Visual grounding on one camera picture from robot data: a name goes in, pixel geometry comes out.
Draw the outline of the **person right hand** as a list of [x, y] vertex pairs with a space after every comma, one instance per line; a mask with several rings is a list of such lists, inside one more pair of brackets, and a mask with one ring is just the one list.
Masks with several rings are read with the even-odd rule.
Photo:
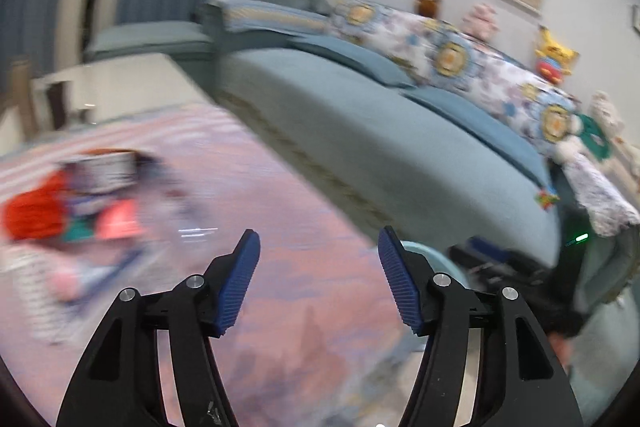
[[549, 334], [548, 340], [563, 369], [565, 369], [565, 372], [568, 372], [570, 369], [570, 359], [573, 355], [572, 340], [557, 333]]

